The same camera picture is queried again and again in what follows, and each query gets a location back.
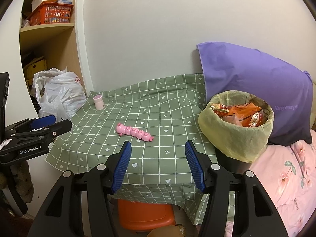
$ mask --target pillow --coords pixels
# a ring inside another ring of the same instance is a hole
[[[205,42],[197,47],[207,102],[228,90],[249,92],[265,100],[274,111],[269,143],[312,143],[309,123],[313,86],[308,72],[267,53],[231,43]]]

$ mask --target pink caterpillar toy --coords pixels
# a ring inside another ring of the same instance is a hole
[[[143,141],[152,141],[154,139],[150,133],[144,132],[136,127],[125,126],[121,123],[118,123],[116,126],[116,132],[120,134],[120,136],[122,136],[122,134],[131,135]]]

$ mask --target plastic basket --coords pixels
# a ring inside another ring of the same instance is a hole
[[[43,3],[27,18],[31,26],[50,23],[69,23],[72,4]]]

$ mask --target bed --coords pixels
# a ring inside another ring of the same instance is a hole
[[[315,233],[315,131],[311,130],[311,135],[313,142],[310,145],[304,141],[287,147],[269,145],[250,167],[280,213],[289,237]],[[232,236],[232,230],[233,222],[228,221],[225,237]]]

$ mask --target yellow trash bag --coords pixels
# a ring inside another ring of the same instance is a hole
[[[248,102],[263,109],[264,124],[259,127],[241,127],[223,121],[211,105],[238,105]],[[262,99],[240,91],[226,91],[212,97],[198,118],[199,126],[209,141],[226,156],[253,163],[266,149],[273,128],[274,112]]]

